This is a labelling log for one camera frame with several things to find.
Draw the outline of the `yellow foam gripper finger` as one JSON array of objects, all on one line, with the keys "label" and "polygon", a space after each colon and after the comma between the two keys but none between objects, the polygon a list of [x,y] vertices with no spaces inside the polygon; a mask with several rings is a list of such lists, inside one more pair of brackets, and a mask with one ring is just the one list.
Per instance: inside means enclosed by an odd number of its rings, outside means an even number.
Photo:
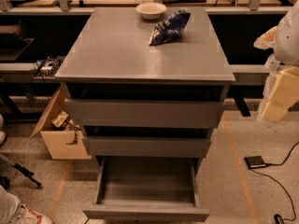
[{"label": "yellow foam gripper finger", "polygon": [[257,49],[272,49],[275,45],[275,34],[277,27],[274,26],[263,35],[259,36],[253,43],[253,47]]},{"label": "yellow foam gripper finger", "polygon": [[275,82],[263,108],[261,119],[277,122],[298,101],[299,67],[291,66],[275,74]]}]

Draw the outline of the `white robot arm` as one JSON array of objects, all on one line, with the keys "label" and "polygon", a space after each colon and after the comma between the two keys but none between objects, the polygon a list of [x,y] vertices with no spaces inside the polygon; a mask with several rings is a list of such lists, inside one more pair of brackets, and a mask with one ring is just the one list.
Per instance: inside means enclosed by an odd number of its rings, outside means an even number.
[{"label": "white robot arm", "polygon": [[264,84],[257,118],[270,126],[299,100],[299,1],[277,26],[256,39],[254,47],[274,51],[264,64],[270,74]]}]

